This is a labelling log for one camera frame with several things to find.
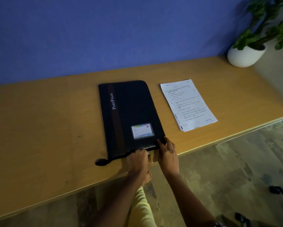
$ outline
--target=white planter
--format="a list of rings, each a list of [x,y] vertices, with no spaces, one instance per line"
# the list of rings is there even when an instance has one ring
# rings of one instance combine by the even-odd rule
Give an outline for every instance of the white planter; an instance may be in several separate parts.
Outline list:
[[[228,51],[228,61],[231,65],[238,68],[245,68],[255,64],[260,57],[265,53],[267,47],[264,44],[264,50],[255,50],[249,46],[244,47],[243,50],[238,50],[237,48],[230,49]]]

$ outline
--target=pant leg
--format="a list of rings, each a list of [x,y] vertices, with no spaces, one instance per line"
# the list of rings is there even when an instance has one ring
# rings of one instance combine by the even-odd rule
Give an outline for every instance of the pant leg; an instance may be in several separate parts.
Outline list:
[[[129,227],[156,227],[153,213],[147,202],[142,186],[136,191],[131,206]]]

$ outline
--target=person's left hand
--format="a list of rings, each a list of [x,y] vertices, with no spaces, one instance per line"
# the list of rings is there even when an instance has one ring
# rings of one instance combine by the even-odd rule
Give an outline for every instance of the person's left hand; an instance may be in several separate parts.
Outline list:
[[[145,176],[151,167],[151,155],[145,149],[136,150],[127,156],[128,175]]]

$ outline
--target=brown stripe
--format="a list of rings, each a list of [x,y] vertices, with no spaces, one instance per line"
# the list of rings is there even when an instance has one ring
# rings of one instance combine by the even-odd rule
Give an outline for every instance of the brown stripe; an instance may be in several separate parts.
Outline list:
[[[125,140],[124,140],[124,134],[122,132],[121,118],[119,116],[119,107],[116,102],[114,87],[112,84],[108,84],[107,88],[108,88],[108,95],[110,100],[110,110],[112,114],[112,121],[113,121],[117,149],[120,151],[124,151],[126,149]]]

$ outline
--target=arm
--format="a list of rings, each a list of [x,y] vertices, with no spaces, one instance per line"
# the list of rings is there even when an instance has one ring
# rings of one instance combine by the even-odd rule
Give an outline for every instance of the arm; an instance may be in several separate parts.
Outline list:
[[[128,175],[122,189],[99,211],[93,226],[123,226],[137,189],[142,184],[150,166],[146,150],[136,150],[127,157]]]
[[[214,216],[203,206],[187,187],[179,174],[176,146],[165,137],[167,147],[157,140],[160,146],[158,163],[166,177],[186,226],[213,226]]]

